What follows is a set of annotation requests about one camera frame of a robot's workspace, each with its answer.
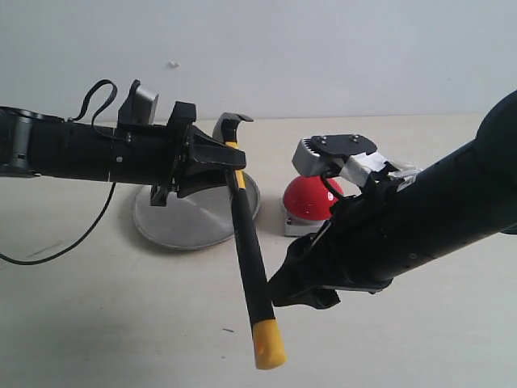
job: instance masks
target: hammer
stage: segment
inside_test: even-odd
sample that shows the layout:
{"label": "hammer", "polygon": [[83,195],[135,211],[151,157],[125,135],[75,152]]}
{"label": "hammer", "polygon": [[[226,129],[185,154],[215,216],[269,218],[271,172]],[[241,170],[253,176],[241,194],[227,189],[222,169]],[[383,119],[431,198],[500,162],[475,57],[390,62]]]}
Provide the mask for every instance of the hammer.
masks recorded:
{"label": "hammer", "polygon": [[[236,113],[223,113],[214,127],[212,137],[237,149],[237,127],[241,121],[251,122],[253,119]],[[255,367],[274,369],[285,363],[287,357],[267,288],[266,270],[242,170],[226,171],[226,180],[242,286],[250,316]]]}

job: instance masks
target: yellow stripe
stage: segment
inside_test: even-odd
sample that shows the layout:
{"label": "yellow stripe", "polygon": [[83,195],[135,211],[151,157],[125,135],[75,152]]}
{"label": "yellow stripe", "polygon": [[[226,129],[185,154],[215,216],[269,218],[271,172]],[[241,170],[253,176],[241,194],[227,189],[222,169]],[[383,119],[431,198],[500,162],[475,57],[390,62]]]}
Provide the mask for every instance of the yellow stripe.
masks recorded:
{"label": "yellow stripe", "polygon": [[253,344],[257,369],[274,369],[287,361],[276,319],[266,319],[253,326]]}
{"label": "yellow stripe", "polygon": [[[238,145],[236,141],[227,141],[227,146],[233,147],[235,149],[238,149]],[[235,176],[237,177],[237,185],[239,188],[246,188],[246,183],[244,181],[244,175],[242,174],[242,170],[236,170]]]}

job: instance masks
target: white table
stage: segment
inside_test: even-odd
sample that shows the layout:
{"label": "white table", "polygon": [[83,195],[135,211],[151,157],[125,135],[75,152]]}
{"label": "white table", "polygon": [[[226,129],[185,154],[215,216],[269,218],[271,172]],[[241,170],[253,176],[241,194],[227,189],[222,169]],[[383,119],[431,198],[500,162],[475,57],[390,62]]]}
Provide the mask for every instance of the white table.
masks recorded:
{"label": "white table", "polygon": [[[471,140],[482,116],[258,120],[242,124],[262,194],[267,272],[292,241],[280,197],[298,140],[361,133],[387,157],[426,167]],[[199,126],[211,132],[213,122]],[[254,369],[234,241],[176,254],[132,225],[138,187],[120,185],[75,251],[29,268],[0,264],[0,386],[514,387],[517,239],[498,234],[398,277],[384,292],[341,293],[324,311],[277,309],[288,363]],[[109,184],[0,180],[1,251],[26,259],[78,237]]]}

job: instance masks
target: wire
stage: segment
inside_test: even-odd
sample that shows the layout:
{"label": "wire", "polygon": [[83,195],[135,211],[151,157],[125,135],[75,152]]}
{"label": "wire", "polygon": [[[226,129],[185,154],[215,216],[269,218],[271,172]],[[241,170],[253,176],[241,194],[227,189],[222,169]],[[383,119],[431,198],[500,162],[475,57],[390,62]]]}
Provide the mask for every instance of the wire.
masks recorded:
{"label": "wire", "polygon": [[341,195],[340,192],[338,192],[331,184],[330,182],[327,180],[326,178],[326,173],[323,173],[320,175],[320,180],[322,181],[323,185],[326,187],[326,189],[333,195],[335,196],[336,198],[338,198],[339,200],[342,200],[344,198],[344,196]]}
{"label": "wire", "polygon": [[104,204],[103,209],[100,211],[97,218],[95,218],[94,223],[91,224],[91,226],[88,228],[88,230],[86,231],[85,234],[83,234],[76,242],[74,242],[69,247],[67,247],[67,248],[63,249],[62,251],[59,251],[49,257],[45,257],[43,259],[38,259],[38,260],[33,260],[33,261],[22,261],[22,260],[12,259],[11,257],[6,256],[2,253],[0,253],[0,259],[6,261],[7,263],[16,264],[16,265],[37,265],[37,264],[47,263],[50,260],[54,260],[54,259],[58,258],[59,256],[63,256],[65,253],[72,251],[77,245],[82,243],[84,241],[84,239],[86,237],[88,237],[88,235],[92,232],[92,230],[97,226],[97,224],[99,224],[99,221],[105,214],[107,207],[109,206],[109,204],[111,202],[111,198],[113,197],[113,193],[115,192],[115,185],[116,185],[116,183],[113,183],[111,185],[111,190],[107,196],[106,203]]}
{"label": "wire", "polygon": [[[95,111],[93,117],[91,118],[91,128],[96,133],[98,133],[100,136],[108,137],[113,140],[123,140],[119,137],[113,137],[111,135],[107,135],[106,133],[102,133],[102,132],[98,131],[97,128],[94,126],[94,122],[95,122],[95,119],[97,118],[97,116],[99,114],[101,114],[107,107],[109,107],[110,104],[115,100],[115,97],[116,97],[117,87],[109,79],[103,79],[103,80],[97,82],[95,85],[93,85],[93,87],[88,91],[88,93],[86,93],[86,96],[85,96],[84,100],[82,101],[81,111],[79,112],[79,115],[77,117],[70,118],[69,121],[77,121],[84,117],[84,115],[86,114],[86,111],[88,110],[88,106],[90,105],[91,97],[94,95],[94,93],[98,89],[100,89],[104,85],[112,86],[111,93],[107,97],[106,101],[104,101],[103,105],[101,105],[101,107],[99,109],[97,109],[97,111]],[[107,207],[111,203],[111,198],[113,197],[113,193],[115,192],[115,186],[116,186],[116,182],[113,182],[113,184],[111,185],[110,192],[107,195],[106,203],[104,204],[104,206],[103,206],[102,210],[100,211],[99,215],[97,216],[97,218],[95,218],[95,221],[93,222],[93,224],[91,224],[91,226],[88,228],[88,230],[80,238],[78,238],[78,240],[76,242],[74,242],[67,248],[65,248],[62,251],[59,251],[53,255],[50,255],[48,257],[44,257],[43,259],[32,260],[32,261],[23,261],[23,260],[12,259],[11,257],[4,255],[3,253],[0,253],[0,259],[6,261],[7,263],[16,264],[16,265],[37,265],[37,264],[47,263],[51,260],[57,259],[60,256],[63,256],[65,253],[72,251],[75,247],[77,247],[80,243],[82,243],[85,240],[85,238],[88,237],[88,235],[90,235],[90,233],[93,231],[93,229],[95,229],[97,224],[99,224],[100,220],[103,218],[104,214],[106,213]]]}

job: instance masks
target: silver disc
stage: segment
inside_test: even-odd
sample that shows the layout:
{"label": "silver disc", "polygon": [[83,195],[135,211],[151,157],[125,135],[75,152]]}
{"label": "silver disc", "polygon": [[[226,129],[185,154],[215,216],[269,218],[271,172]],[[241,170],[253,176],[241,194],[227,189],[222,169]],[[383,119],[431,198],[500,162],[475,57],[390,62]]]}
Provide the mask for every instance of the silver disc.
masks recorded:
{"label": "silver disc", "polygon": [[[260,208],[257,184],[244,173],[251,214]],[[229,189],[209,188],[179,199],[167,197],[167,206],[151,206],[151,187],[144,186],[135,196],[132,219],[148,240],[172,249],[194,250],[222,243],[233,237]]]}

